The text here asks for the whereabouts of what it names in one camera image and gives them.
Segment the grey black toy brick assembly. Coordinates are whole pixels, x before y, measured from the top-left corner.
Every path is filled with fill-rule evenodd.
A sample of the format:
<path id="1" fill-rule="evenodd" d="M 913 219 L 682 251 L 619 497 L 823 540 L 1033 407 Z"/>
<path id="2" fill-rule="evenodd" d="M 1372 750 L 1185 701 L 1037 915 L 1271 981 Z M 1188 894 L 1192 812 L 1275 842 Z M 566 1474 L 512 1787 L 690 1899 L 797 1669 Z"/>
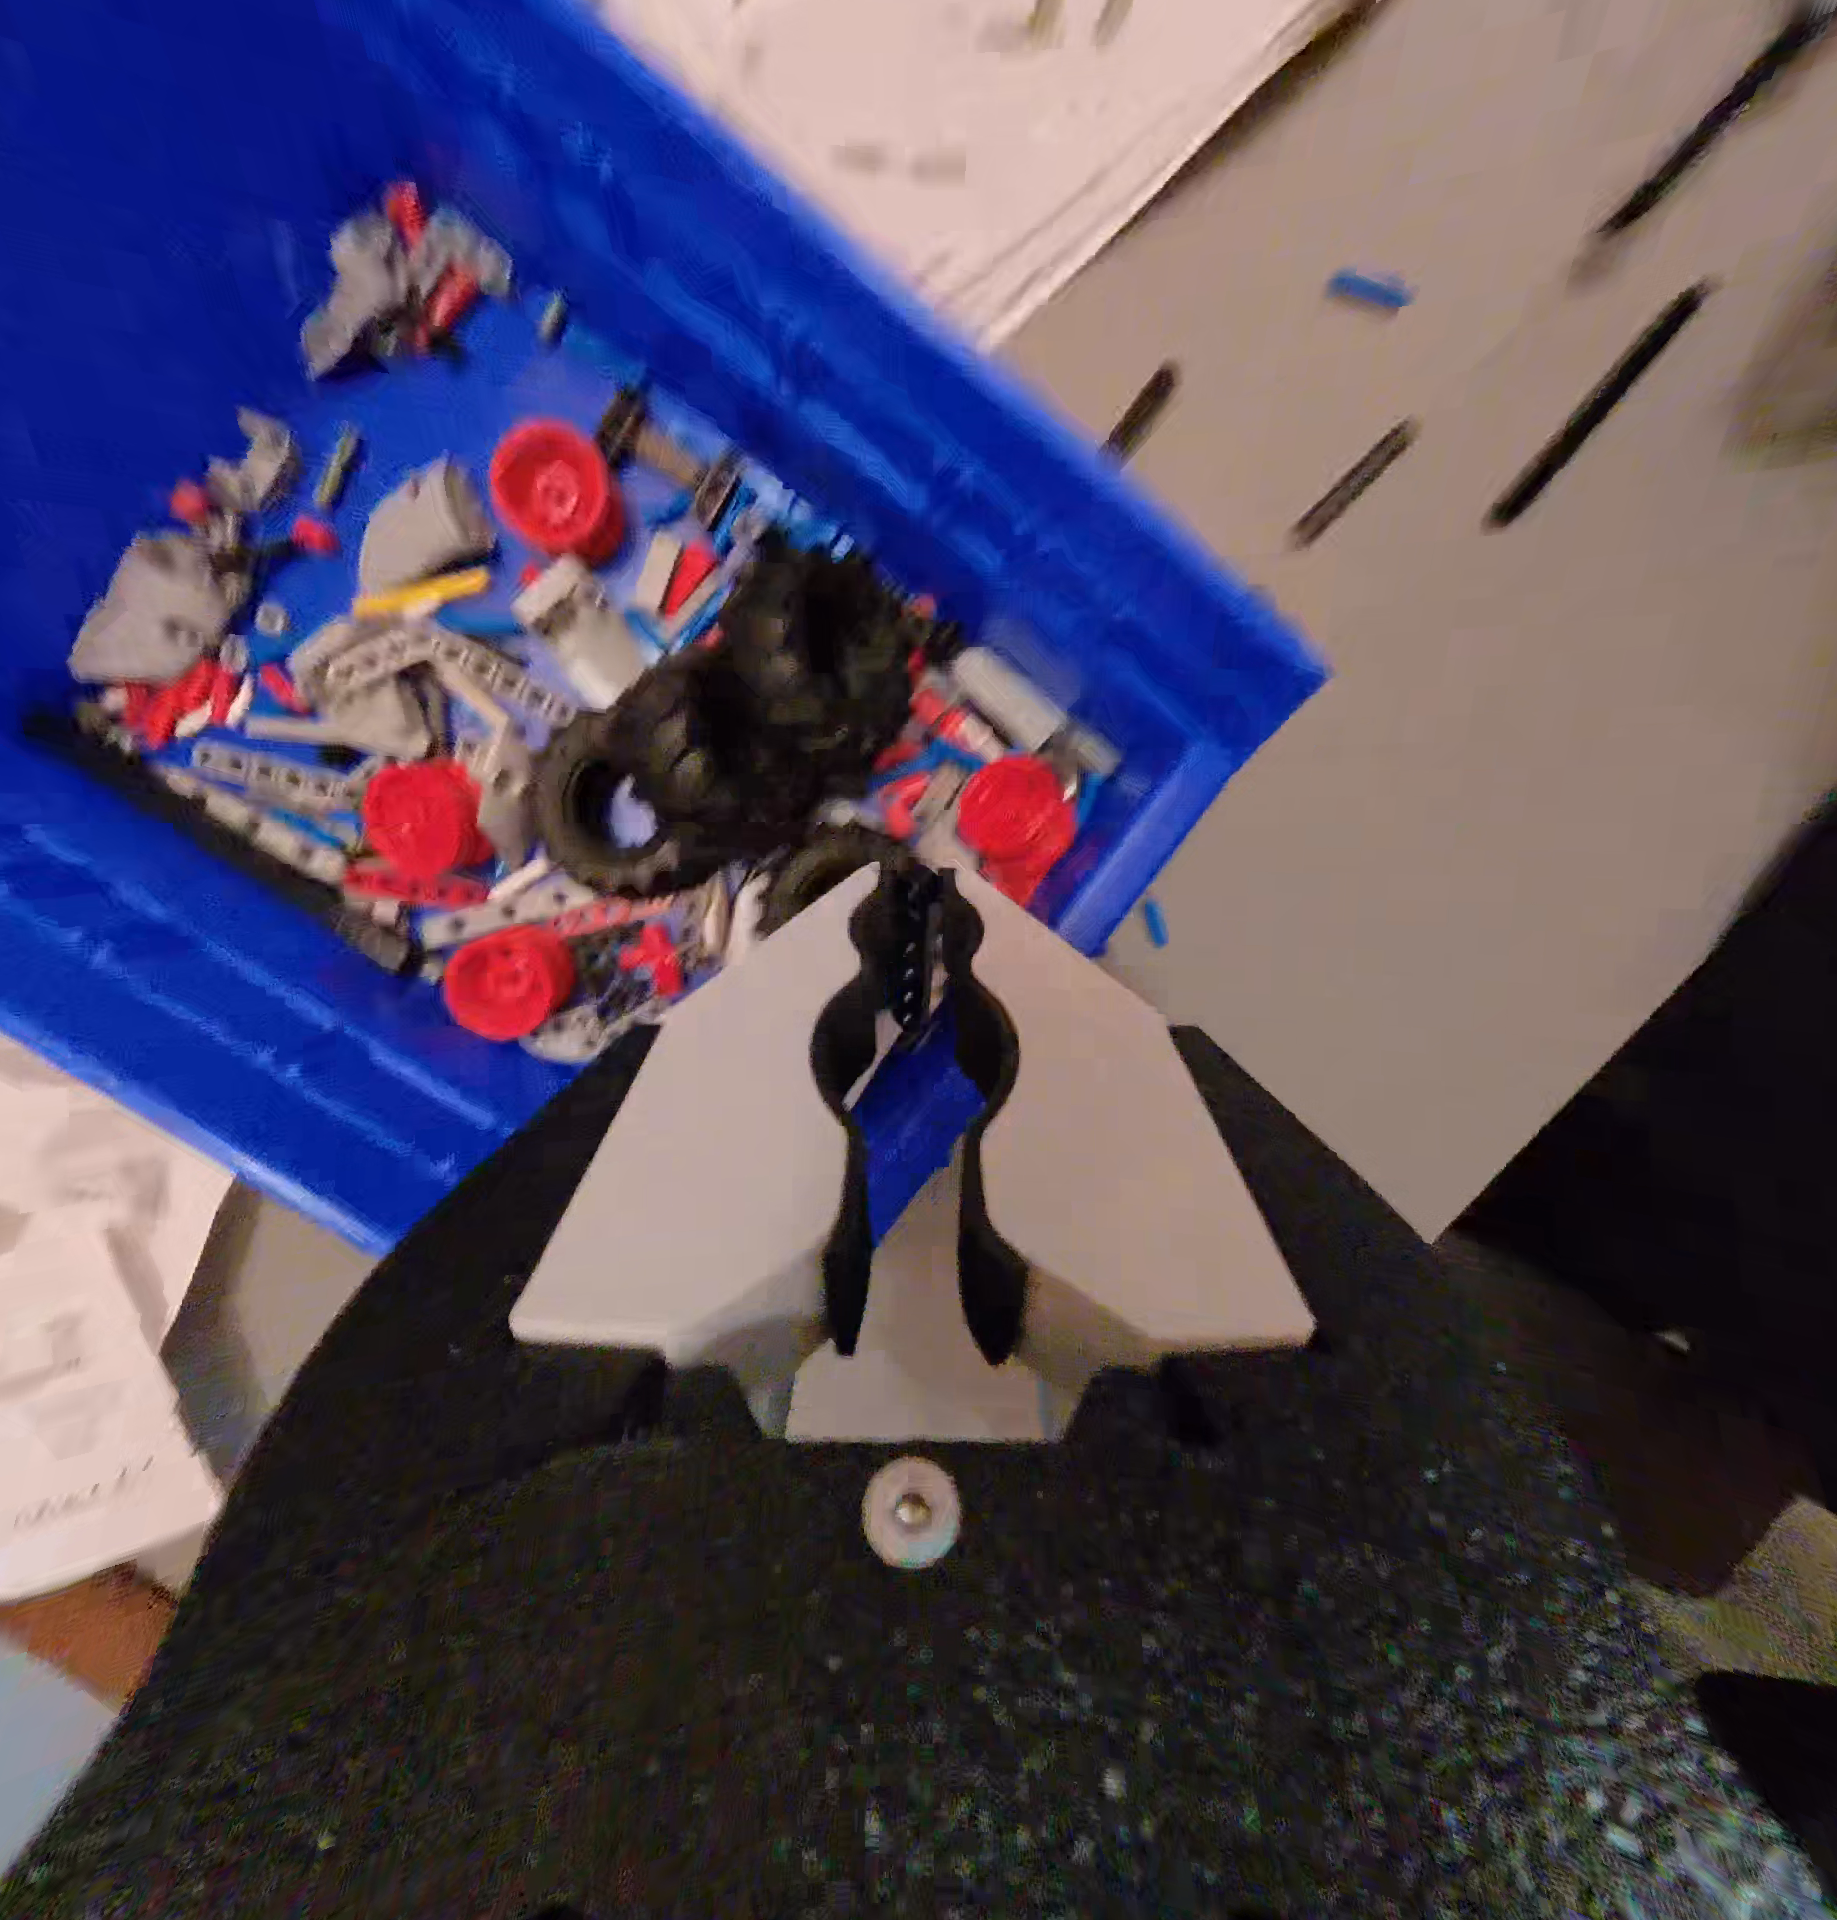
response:
<path id="1" fill-rule="evenodd" d="M 1674 137 L 1627 195 L 1590 227 L 1571 279 L 1599 279 L 1625 253 L 1631 234 L 1666 206 L 1732 131 L 1794 71 L 1837 39 L 1837 4 L 1792 4 L 1773 36 L 1747 60 L 1721 96 Z M 1824 268 L 1775 319 L 1747 366 L 1738 409 L 1747 450 L 1811 459 L 1837 444 L 1837 242 Z"/>

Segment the black toy tire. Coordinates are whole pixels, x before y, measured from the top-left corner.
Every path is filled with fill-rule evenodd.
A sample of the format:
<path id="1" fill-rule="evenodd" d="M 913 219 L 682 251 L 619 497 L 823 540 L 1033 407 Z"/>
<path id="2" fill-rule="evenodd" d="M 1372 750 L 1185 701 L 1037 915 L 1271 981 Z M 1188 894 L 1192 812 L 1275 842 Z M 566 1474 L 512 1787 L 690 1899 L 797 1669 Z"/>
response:
<path id="1" fill-rule="evenodd" d="M 907 604 L 849 551 L 767 531 L 716 621 L 705 718 L 740 827 L 864 793 L 911 711 Z"/>
<path id="2" fill-rule="evenodd" d="M 834 887 L 872 866 L 900 872 L 911 866 L 911 855 L 898 840 L 868 825 L 817 827 L 767 872 L 757 936 L 774 936 Z"/>
<path id="3" fill-rule="evenodd" d="M 624 789 L 652 814 L 639 840 L 615 825 Z M 746 859 L 729 829 L 695 821 L 660 789 L 617 709 L 585 711 L 553 733 L 536 756 L 529 799 L 551 861 L 598 896 L 673 896 Z"/>

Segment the pile of toy pieces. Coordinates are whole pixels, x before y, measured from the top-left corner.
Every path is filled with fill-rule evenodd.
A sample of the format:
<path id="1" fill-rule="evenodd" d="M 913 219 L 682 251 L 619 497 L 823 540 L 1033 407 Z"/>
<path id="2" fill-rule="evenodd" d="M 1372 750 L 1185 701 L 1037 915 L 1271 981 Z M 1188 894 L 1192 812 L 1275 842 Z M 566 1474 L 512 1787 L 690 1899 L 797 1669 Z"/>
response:
<path id="1" fill-rule="evenodd" d="M 564 420 L 542 414 L 544 399 L 529 405 L 521 420 Z M 384 973 L 418 973 L 439 992 L 461 945 L 549 926 L 572 947 L 579 986 L 538 1031 L 495 1046 L 551 1065 L 592 1063 L 664 1024 L 761 947 L 763 881 L 821 825 L 868 825 L 911 866 L 982 879 L 954 834 L 956 799 L 1001 756 L 1048 761 L 1076 801 L 1076 842 L 1048 887 L 1125 763 L 1050 669 L 967 636 L 845 525 L 735 444 L 697 433 L 643 379 L 619 371 L 594 420 L 564 422 L 592 433 L 626 495 L 626 542 L 602 568 L 549 559 L 499 525 L 493 448 L 403 469 L 352 525 L 358 424 L 307 476 L 285 420 L 240 411 L 240 452 L 174 489 L 169 523 L 133 538 L 90 604 L 66 660 L 79 699 L 58 714 L 58 748 L 292 894 Z M 915 641 L 907 726 L 864 793 L 791 829 L 731 819 L 705 718 L 718 613 L 767 531 L 870 559 Z M 529 799 L 536 756 L 607 709 L 679 810 L 729 829 L 746 859 L 649 900 L 598 896 L 551 861 Z M 384 765 L 424 759 L 474 774 L 493 859 L 412 881 L 367 846 L 358 799 Z"/>

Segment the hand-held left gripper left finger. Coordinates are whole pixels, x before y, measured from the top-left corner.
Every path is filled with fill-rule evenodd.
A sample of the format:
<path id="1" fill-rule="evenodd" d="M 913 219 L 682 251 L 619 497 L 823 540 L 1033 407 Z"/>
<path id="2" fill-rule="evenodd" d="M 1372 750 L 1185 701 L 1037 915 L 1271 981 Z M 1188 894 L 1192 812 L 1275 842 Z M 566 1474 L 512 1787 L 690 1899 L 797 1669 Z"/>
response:
<path id="1" fill-rule="evenodd" d="M 787 1431 L 827 1341 L 847 1157 L 810 1035 L 857 973 L 849 921 L 875 885 L 849 876 L 664 1020 L 508 1314 L 519 1341 L 729 1369 L 761 1429 Z"/>

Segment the open instruction booklet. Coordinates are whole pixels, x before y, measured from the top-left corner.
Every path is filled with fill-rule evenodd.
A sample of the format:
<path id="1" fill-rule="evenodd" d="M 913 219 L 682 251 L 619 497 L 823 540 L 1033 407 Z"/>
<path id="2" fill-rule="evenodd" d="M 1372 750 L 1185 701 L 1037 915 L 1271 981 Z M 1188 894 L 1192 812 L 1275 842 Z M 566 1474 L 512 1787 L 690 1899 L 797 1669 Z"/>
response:
<path id="1" fill-rule="evenodd" d="M 1016 334 L 1348 2 L 602 2 L 984 349 Z"/>

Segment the blue storage bin with tag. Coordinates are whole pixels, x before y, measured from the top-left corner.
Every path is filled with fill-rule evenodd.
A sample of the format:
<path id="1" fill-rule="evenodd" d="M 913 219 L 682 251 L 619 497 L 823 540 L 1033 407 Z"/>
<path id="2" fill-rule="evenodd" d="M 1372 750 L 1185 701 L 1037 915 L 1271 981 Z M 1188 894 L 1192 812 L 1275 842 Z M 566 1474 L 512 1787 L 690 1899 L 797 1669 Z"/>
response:
<path id="1" fill-rule="evenodd" d="M 313 390 L 328 240 L 397 180 L 564 291 L 538 394 L 602 345 L 986 645 L 1048 666 L 1119 778 L 1042 894 L 1087 954 L 1325 681 L 1072 431 L 587 4 L 0 4 L 0 1026 L 369 1254 L 566 1082 L 96 780 L 69 645 L 240 405 L 356 420 L 358 480 L 484 454 L 525 328 Z"/>

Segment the red toy wheel hub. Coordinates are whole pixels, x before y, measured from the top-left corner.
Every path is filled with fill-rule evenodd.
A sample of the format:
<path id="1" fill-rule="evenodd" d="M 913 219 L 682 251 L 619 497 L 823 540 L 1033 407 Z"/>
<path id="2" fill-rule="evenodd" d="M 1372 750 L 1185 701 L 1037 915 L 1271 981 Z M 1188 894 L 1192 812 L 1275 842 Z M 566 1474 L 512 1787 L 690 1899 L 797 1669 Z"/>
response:
<path id="1" fill-rule="evenodd" d="M 1076 801 L 1048 761 L 1001 756 L 960 789 L 954 834 L 982 879 L 1027 909 L 1076 842 Z"/>
<path id="2" fill-rule="evenodd" d="M 461 1029 L 512 1044 L 559 1014 L 579 986 L 568 941 L 540 924 L 493 930 L 461 945 L 442 973 L 439 994 Z"/>
<path id="3" fill-rule="evenodd" d="M 628 510 L 615 467 L 592 433 L 564 420 L 521 420 L 493 448 L 493 514 L 549 559 L 602 568 L 617 559 Z"/>
<path id="4" fill-rule="evenodd" d="M 431 881 L 480 868 L 493 842 L 480 827 L 480 786 L 454 759 L 390 763 L 358 799 L 364 842 L 386 870 Z"/>

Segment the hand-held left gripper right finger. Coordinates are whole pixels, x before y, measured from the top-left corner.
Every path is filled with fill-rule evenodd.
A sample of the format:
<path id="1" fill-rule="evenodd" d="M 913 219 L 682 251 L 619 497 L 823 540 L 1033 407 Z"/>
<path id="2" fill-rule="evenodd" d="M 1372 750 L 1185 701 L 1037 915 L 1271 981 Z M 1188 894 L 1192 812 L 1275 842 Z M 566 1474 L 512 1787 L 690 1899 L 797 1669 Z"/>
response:
<path id="1" fill-rule="evenodd" d="M 1314 1311 L 1168 1022 L 986 881 L 956 881 L 982 924 L 973 973 L 1018 1035 L 980 1164 L 1027 1303 L 1014 1356 L 988 1363 L 945 1275 L 956 1196 L 937 1202 L 943 1431 L 1050 1436 L 1104 1367 L 1303 1350 Z"/>

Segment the crumpled white printed paper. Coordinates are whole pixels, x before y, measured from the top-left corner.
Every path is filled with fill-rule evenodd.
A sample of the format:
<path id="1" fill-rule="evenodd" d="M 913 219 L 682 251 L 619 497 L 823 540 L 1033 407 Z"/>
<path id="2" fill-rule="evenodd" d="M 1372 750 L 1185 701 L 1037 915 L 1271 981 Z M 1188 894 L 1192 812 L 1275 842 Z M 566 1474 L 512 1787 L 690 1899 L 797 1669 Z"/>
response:
<path id="1" fill-rule="evenodd" d="M 0 1605 L 191 1545 L 163 1344 L 234 1176 L 0 1033 Z"/>

